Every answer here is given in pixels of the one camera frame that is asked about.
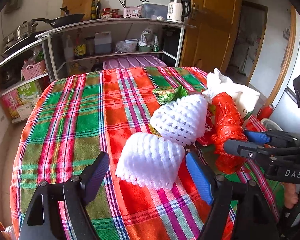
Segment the right hand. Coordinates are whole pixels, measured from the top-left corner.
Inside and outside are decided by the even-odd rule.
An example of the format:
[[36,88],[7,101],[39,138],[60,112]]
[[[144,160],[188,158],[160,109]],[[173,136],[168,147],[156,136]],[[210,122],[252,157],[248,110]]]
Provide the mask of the right hand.
[[284,205],[288,209],[292,209],[298,202],[298,194],[296,193],[296,184],[284,183]]

